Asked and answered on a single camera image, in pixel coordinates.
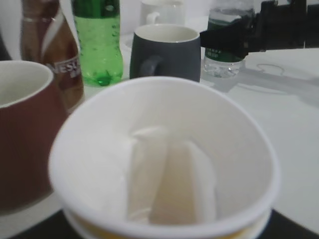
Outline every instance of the gray mug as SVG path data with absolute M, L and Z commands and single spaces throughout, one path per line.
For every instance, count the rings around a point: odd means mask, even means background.
M 200 56 L 197 31 L 173 24 L 140 26 L 133 39 L 130 79 L 173 76 L 199 82 Z

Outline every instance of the cup rim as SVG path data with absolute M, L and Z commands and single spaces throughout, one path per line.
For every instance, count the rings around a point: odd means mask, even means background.
M 159 27 L 164 27 L 164 28 L 175 28 L 176 30 L 187 30 L 189 31 L 190 34 L 193 34 L 194 37 L 190 37 L 188 39 L 185 40 L 180 40 L 180 41 L 160 41 L 160 40 L 156 40 L 153 39 L 151 37 L 145 37 L 143 36 L 143 31 L 149 32 L 150 28 L 159 28 Z M 191 42 L 194 41 L 196 39 L 198 39 L 200 37 L 199 32 L 197 32 L 196 30 L 187 27 L 187 26 L 183 26 L 183 25 L 178 25 L 178 24 L 169 24 L 169 23 L 158 23 L 158 24 L 148 24 L 148 25 L 143 25 L 143 26 L 139 26 L 135 29 L 134 34 L 136 36 L 138 36 L 141 39 L 145 39 L 148 41 L 153 41 L 153 42 L 160 42 L 160 43 L 184 43 L 184 42 Z
M 81 202 L 76 200 L 76 197 L 72 196 L 68 190 L 63 189 L 63 180 L 59 177 L 59 167 L 55 163 L 54 158 L 58 156 L 59 148 L 59 138 L 63 137 L 64 128 L 67 127 L 68 122 L 72 121 L 73 118 L 78 117 L 77 115 L 82 114 L 82 112 L 90 107 L 90 105 L 99 102 L 101 98 L 105 95 L 117 91 L 123 87 L 128 87 L 132 85 L 145 84 L 148 82 L 171 82 L 175 81 L 179 84 L 190 84 L 194 87 L 205 89 L 206 91 L 211 91 L 214 94 L 217 94 L 220 98 L 228 103 L 232 104 L 240 113 L 242 113 L 246 119 L 252 124 L 255 130 L 258 132 L 261 140 L 264 142 L 266 148 L 268 149 L 270 155 L 270 163 L 272 167 L 272 177 L 268 188 L 265 190 L 263 196 L 255 202 L 251 207 L 239 212 L 231 217 L 222 219 L 218 222 L 206 223 L 201 225 L 190 225 L 190 226 L 155 226 L 155 225 L 141 225 L 135 224 L 133 222 L 121 221 L 117 222 L 111 218 L 102 217 L 101 215 L 95 215 L 89 209 L 89 207 Z M 132 81 L 122 82 L 115 86 L 106 88 L 95 97 L 89 99 L 83 105 L 81 105 L 66 121 L 64 126 L 61 128 L 58 133 L 55 142 L 53 144 L 50 158 L 49 158 L 49 175 L 50 181 L 53 189 L 62 199 L 64 206 L 69 208 L 72 212 L 82 217 L 83 219 L 89 221 L 97 227 L 100 227 L 103 230 L 108 232 L 115 233 L 117 235 L 133 237 L 133 238 L 142 238 L 142 239 L 194 239 L 194 238 L 211 238 L 211 237 L 220 237 L 235 233 L 246 226 L 252 224 L 256 219 L 261 217 L 267 210 L 271 208 L 272 203 L 274 202 L 280 187 L 280 166 L 279 161 L 276 155 L 276 152 L 271 145 L 269 139 L 266 137 L 266 134 L 263 132 L 261 127 L 256 123 L 256 121 L 237 103 L 223 95 L 221 92 L 216 91 L 208 86 L 193 82 L 190 80 L 175 78 L 175 77 L 143 77 L 139 79 L 134 79 Z
M 51 82 L 53 81 L 53 72 L 46 66 L 40 64 L 40 63 L 37 63 L 37 62 L 31 62 L 31 61 L 22 61 L 22 60 L 10 60 L 10 61 L 0 61 L 0 68 L 5 68 L 6 66 L 8 65 L 29 65 L 29 66 L 32 66 L 34 69 L 41 69 L 45 72 L 48 73 L 48 77 L 46 79 L 46 82 L 43 83 L 43 85 L 41 87 L 39 87 L 37 90 L 33 91 L 32 93 L 28 94 L 27 96 L 25 97 L 21 97 L 15 101 L 12 101 L 12 102 L 9 102 L 9 103 L 6 103 L 6 104 L 0 104 L 0 109 L 3 109 L 3 108 L 8 108 L 10 106 L 13 106 L 15 104 L 18 104 L 18 103 L 21 103 L 21 102 L 24 102 L 34 96 L 36 96 L 37 94 L 39 94 L 41 91 L 43 91 L 44 89 L 46 89 L 50 84 Z

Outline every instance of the brown mug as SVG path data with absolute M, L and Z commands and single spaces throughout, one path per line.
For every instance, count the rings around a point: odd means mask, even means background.
M 0 62 L 0 214 L 51 192 L 47 163 L 67 111 L 49 68 Z

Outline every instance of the dark tray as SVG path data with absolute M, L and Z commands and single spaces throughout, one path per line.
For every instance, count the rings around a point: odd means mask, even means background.
M 60 211 L 11 239 L 82 239 L 69 226 Z M 258 239 L 319 239 L 319 236 L 273 211 L 270 221 Z

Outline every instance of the green plastic bottle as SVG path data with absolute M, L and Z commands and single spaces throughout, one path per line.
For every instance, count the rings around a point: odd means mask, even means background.
M 84 82 L 108 86 L 121 81 L 120 0 L 72 0 Z

